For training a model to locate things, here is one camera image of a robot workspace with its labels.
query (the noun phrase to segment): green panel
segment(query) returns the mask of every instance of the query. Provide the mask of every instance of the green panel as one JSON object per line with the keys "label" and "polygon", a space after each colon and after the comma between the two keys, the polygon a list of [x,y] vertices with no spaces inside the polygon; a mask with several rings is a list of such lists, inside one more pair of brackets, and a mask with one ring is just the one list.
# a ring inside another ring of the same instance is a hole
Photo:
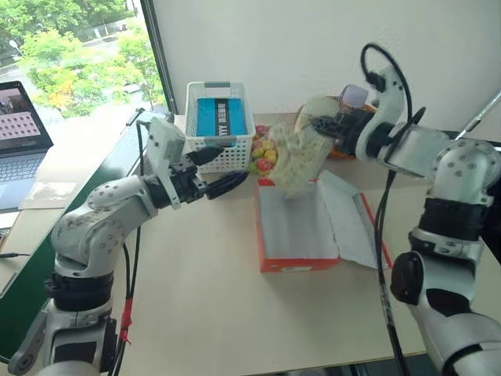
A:
{"label": "green panel", "polygon": [[[147,131],[142,130],[143,145]],[[137,131],[133,125],[114,146],[94,175],[80,190],[66,212],[78,208],[97,186],[128,175],[139,158]],[[17,351],[31,322],[44,304],[43,282],[54,267],[54,250],[49,235],[30,257],[9,290],[0,298],[0,356],[10,359]]]}

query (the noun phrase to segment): laptop keyboard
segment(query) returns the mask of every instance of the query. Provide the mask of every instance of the laptop keyboard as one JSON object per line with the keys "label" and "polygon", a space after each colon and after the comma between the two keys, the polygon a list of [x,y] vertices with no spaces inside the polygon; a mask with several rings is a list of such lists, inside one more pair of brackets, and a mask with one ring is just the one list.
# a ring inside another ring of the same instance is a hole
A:
{"label": "laptop keyboard", "polygon": [[0,160],[0,183],[34,177],[43,159],[43,156],[37,156],[10,161]]}

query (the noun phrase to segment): cardboard box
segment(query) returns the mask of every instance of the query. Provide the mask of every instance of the cardboard box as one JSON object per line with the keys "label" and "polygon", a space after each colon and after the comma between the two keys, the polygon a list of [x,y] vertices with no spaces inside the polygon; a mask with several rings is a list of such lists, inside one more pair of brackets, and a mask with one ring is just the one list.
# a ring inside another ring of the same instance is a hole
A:
{"label": "cardboard box", "polygon": [[[259,179],[256,219],[262,272],[323,270],[341,259],[377,267],[373,214],[352,185],[323,172],[297,198]],[[386,267],[391,259],[383,244]]]}

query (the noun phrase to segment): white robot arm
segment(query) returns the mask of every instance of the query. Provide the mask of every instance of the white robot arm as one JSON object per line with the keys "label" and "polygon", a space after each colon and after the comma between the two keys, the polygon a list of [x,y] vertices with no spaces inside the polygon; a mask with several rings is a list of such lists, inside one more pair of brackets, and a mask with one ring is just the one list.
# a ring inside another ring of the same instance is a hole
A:
{"label": "white robot arm", "polygon": [[402,82],[392,67],[377,76],[383,84],[374,115],[340,110],[312,125],[339,151],[432,181],[420,223],[409,234],[411,251],[395,261],[391,291],[410,308],[441,374],[499,375],[501,325],[470,304],[493,200],[487,189],[499,179],[501,157],[487,142],[395,125],[403,111]]}
{"label": "white robot arm", "polygon": [[[149,131],[146,156],[154,175],[133,175],[96,187],[52,230],[56,260],[52,279],[45,282],[50,299],[10,360],[10,373],[30,370],[42,343],[46,368],[40,375],[88,376],[111,369],[117,348],[111,289],[126,237],[159,209],[179,208],[182,202],[204,195],[216,198],[247,177],[246,172],[234,172],[211,184],[200,181],[197,166],[212,161],[223,149],[182,154],[185,136],[172,121],[173,117],[169,121],[154,117],[143,122]],[[124,342],[129,324],[126,312],[120,329]]]}

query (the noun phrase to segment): table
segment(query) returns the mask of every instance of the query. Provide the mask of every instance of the table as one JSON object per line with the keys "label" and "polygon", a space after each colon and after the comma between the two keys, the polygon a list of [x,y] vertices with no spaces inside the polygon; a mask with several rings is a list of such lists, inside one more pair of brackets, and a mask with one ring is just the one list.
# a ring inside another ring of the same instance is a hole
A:
{"label": "table", "polygon": [[[384,169],[357,161],[324,167],[363,190],[375,210]],[[342,262],[321,272],[259,272],[254,187],[250,177],[219,199],[166,208],[143,226],[132,345],[122,376],[234,376],[392,356],[374,270]],[[409,249],[407,233],[417,224],[425,190],[421,181],[395,181],[384,234],[393,257]],[[501,320],[501,273],[488,250],[479,275],[474,309]],[[115,316],[124,285],[121,258]],[[395,300],[393,309],[404,353],[423,352],[409,310]]]}

